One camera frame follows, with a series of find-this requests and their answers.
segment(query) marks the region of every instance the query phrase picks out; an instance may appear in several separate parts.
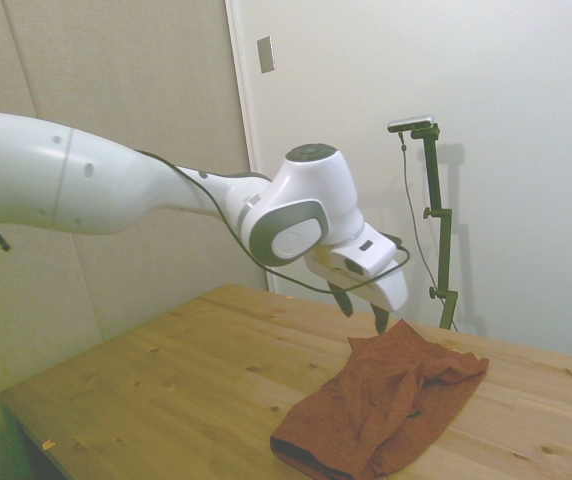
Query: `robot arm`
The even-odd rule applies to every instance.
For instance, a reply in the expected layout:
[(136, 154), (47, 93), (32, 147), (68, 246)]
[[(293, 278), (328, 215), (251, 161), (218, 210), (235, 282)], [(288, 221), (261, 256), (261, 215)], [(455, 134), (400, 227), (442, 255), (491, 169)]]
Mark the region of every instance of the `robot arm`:
[[(271, 182), (175, 167), (80, 130), (0, 113), (0, 223), (114, 234), (158, 208), (221, 218), (258, 263), (304, 257), (340, 291), (397, 266), (395, 243), (364, 221), (346, 161), (328, 145), (292, 150)], [(353, 291), (386, 312), (407, 298), (401, 269)]]

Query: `green metal stand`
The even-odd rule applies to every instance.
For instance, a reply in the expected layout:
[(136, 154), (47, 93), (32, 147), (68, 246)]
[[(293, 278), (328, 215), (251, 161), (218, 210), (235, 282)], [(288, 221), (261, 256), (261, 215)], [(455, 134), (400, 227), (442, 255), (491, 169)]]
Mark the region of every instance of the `green metal stand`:
[(430, 197), (430, 208), (424, 210), (424, 218), (436, 217), (440, 219), (437, 289), (430, 287), (429, 294), (430, 298), (437, 297), (443, 300), (444, 309), (439, 322), (439, 328), (450, 330), (453, 323), (458, 294), (448, 289), (453, 211), (450, 208), (442, 208), (442, 198), (439, 188), (439, 170), (437, 167), (437, 148), (435, 146), (435, 142), (437, 142), (439, 138), (439, 126), (433, 123), (430, 127), (412, 130), (410, 136), (413, 139), (422, 139), (424, 141), (428, 194)]

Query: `white wall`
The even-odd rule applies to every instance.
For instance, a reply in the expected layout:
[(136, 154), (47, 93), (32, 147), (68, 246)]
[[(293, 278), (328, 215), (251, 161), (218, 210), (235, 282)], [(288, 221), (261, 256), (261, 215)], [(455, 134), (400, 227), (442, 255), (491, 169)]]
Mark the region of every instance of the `white wall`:
[[(572, 1), (230, 0), (247, 135), (258, 171), (292, 147), (340, 148), (375, 227), (412, 247), (401, 316), (441, 306), (414, 247), (393, 119), (431, 113), (445, 207), (455, 210), (451, 288), (460, 330), (572, 354)], [(273, 38), (261, 74), (256, 41)], [(407, 140), (416, 212), (419, 141)], [(419, 220), (436, 269), (437, 220)], [(305, 267), (288, 267), (312, 279)], [(311, 297), (281, 280), (279, 292)]]

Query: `brown fabric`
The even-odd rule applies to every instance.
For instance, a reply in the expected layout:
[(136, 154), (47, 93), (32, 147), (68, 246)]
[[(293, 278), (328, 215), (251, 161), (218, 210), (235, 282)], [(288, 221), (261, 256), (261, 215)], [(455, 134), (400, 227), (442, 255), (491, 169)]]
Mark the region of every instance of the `brown fabric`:
[(279, 458), (317, 480), (372, 480), (419, 457), (482, 381), (488, 359), (424, 340), (400, 320), (349, 338), (346, 366), (271, 436)]

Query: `table surface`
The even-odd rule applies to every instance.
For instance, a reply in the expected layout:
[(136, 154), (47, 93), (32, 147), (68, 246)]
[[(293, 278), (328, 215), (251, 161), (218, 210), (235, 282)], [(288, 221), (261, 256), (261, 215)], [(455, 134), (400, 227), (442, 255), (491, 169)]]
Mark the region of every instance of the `table surface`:
[[(442, 436), (391, 479), (572, 479), (572, 357), (411, 323), (490, 359)], [(224, 285), (2, 393), (74, 479), (306, 479), (269, 448), (372, 315)]]

